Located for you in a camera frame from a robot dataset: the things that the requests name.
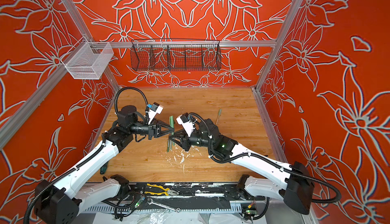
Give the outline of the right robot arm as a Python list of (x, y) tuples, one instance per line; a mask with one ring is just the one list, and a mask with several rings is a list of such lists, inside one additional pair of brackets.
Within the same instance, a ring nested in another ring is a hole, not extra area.
[(314, 182), (307, 179), (309, 172), (302, 163), (291, 165), (257, 154), (238, 141), (222, 135), (209, 118), (198, 122), (193, 117), (180, 115), (176, 120), (183, 129), (176, 131), (169, 139), (186, 152), (192, 146), (206, 147), (209, 158), (218, 163), (233, 163), (265, 177), (265, 180), (261, 180), (242, 176), (238, 185), (241, 191), (253, 197), (282, 200), (300, 214), (310, 213)]

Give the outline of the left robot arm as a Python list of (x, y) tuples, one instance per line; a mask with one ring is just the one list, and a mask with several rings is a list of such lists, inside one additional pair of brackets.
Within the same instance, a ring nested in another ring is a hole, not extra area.
[(146, 115), (135, 106), (128, 105), (116, 112), (112, 128), (102, 134), (101, 142), (78, 163), (51, 182), (46, 180), (35, 188), (35, 197), (27, 207), (23, 222), (29, 223), (32, 213), (47, 224), (70, 224), (90, 207), (129, 192), (129, 182), (122, 176), (112, 176), (102, 183), (84, 188), (85, 183), (100, 168), (122, 152), (137, 138), (153, 139), (174, 131), (169, 124), (155, 119), (163, 106), (153, 103), (146, 106)]

